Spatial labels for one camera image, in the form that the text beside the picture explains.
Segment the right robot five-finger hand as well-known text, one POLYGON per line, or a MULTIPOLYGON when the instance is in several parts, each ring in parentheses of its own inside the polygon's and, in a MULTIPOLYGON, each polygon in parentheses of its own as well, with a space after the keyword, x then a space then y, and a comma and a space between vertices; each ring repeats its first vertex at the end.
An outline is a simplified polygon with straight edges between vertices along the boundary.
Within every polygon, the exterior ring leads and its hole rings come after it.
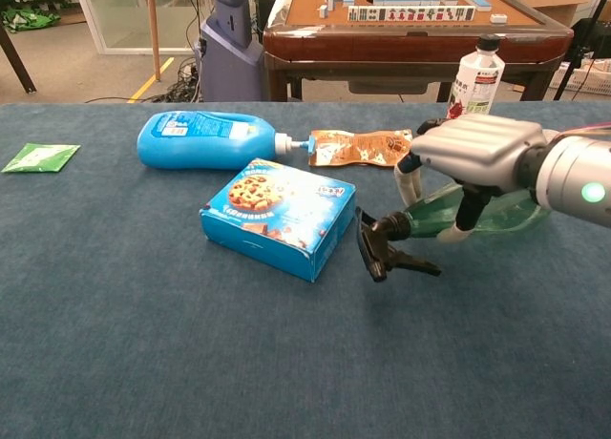
POLYGON ((394 166, 395 181, 408 207, 423 198, 423 166, 460 184, 463 198, 453 223, 436 235, 441 242, 460 242, 472 234, 491 199, 519 189, 521 156, 549 143, 549 132, 531 121, 494 115, 430 120, 418 128, 409 152, 394 166))

